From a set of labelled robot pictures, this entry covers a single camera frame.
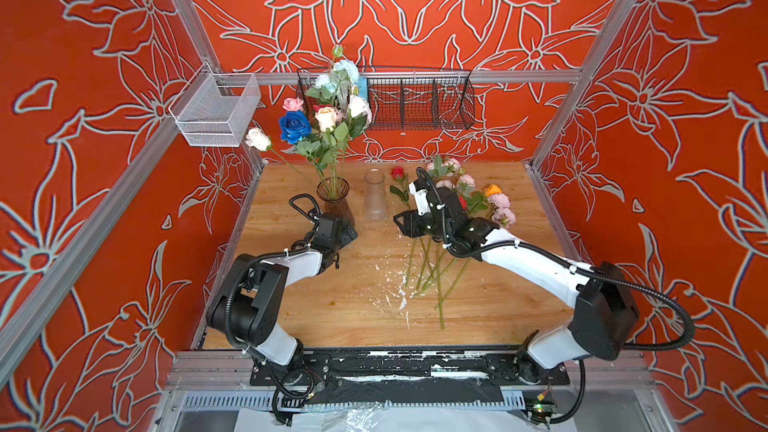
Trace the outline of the dark ribbed glass vase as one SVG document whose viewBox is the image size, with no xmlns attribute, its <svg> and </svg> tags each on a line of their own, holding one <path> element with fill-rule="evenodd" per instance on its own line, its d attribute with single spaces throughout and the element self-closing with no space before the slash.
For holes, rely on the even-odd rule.
<svg viewBox="0 0 768 432">
<path fill-rule="evenodd" d="M 349 183 L 340 177 L 322 179 L 316 188 L 318 197 L 324 203 L 324 211 L 344 218 L 351 227 L 355 227 L 355 218 L 349 206 L 347 196 Z"/>
</svg>

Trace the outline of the clear glass vase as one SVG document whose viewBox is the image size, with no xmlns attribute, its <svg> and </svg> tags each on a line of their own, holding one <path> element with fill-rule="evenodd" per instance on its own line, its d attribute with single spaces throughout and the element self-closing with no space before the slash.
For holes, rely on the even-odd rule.
<svg viewBox="0 0 768 432">
<path fill-rule="evenodd" d="M 381 221 L 387 216 L 385 176 L 379 169 L 364 175 L 364 217 L 367 221 Z"/>
</svg>

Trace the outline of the blue rose stem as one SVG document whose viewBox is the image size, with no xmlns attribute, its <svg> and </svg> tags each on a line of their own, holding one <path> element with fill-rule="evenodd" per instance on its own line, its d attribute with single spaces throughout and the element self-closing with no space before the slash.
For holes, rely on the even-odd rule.
<svg viewBox="0 0 768 432">
<path fill-rule="evenodd" d="M 322 143 L 303 112 L 288 111 L 278 121 L 280 139 L 290 146 L 291 154 L 304 158 L 313 166 L 320 179 L 325 179 L 327 166 L 322 159 L 328 147 Z"/>
</svg>

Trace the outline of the peach rose stem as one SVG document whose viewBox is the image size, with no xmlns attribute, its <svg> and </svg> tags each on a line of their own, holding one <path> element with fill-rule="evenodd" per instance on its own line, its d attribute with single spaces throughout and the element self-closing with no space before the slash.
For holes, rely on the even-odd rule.
<svg viewBox="0 0 768 432">
<path fill-rule="evenodd" d="M 339 181 L 337 174 L 338 139 L 335 134 L 337 126 L 338 110 L 331 106 L 318 109 L 315 119 L 319 127 L 321 142 L 324 152 L 321 156 L 321 165 L 330 168 L 329 181 L 326 190 L 330 198 L 337 198 L 339 193 Z"/>
</svg>

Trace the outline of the white rose stem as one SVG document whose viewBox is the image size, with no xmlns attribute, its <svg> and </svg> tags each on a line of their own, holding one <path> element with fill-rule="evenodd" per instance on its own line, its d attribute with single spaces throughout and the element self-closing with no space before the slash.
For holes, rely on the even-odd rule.
<svg viewBox="0 0 768 432">
<path fill-rule="evenodd" d="M 245 143 L 247 146 L 255 148 L 259 152 L 272 152 L 285 165 L 289 166 L 293 171 L 297 172 L 301 177 L 309 181 L 308 176 L 296 168 L 277 149 L 273 147 L 272 140 L 260 127 L 251 127 L 248 129 L 245 135 Z"/>
<path fill-rule="evenodd" d="M 342 123 L 347 125 L 347 133 L 339 141 L 338 159 L 344 161 L 349 149 L 349 143 L 361 136 L 370 126 L 373 120 L 373 114 L 369 102 L 357 95 L 351 95 L 348 100 L 348 107 Z"/>
</svg>

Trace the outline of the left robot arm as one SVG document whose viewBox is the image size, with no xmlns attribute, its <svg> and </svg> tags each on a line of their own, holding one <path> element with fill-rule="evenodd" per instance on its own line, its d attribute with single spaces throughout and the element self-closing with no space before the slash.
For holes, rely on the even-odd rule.
<svg viewBox="0 0 768 432">
<path fill-rule="evenodd" d="M 212 294 L 205 319 L 254 361 L 292 371 L 303 367 L 303 345 L 278 324 L 285 289 L 336 267 L 341 249 L 357 232 L 343 215 L 322 212 L 310 194 L 291 197 L 289 205 L 312 229 L 282 251 L 236 257 Z"/>
</svg>

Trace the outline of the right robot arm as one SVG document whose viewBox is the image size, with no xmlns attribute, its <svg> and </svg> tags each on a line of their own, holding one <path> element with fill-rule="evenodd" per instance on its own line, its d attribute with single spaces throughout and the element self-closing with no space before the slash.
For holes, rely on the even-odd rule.
<svg viewBox="0 0 768 432">
<path fill-rule="evenodd" d="M 510 271 L 572 310 L 568 324 L 534 333 L 527 342 L 524 354 L 539 367 L 552 369 L 567 360 L 587 357 L 613 361 L 623 350 L 670 351 L 693 341 L 695 326 L 690 314 L 671 297 L 627 281 L 618 266 L 570 260 L 526 242 L 490 220 L 471 217 L 455 192 L 428 178 L 410 183 L 408 192 L 415 200 L 414 209 L 394 218 L 402 234 L 428 236 L 457 259 L 474 259 Z M 681 321 L 676 338 L 631 341 L 639 320 L 637 293 L 668 307 Z"/>
</svg>

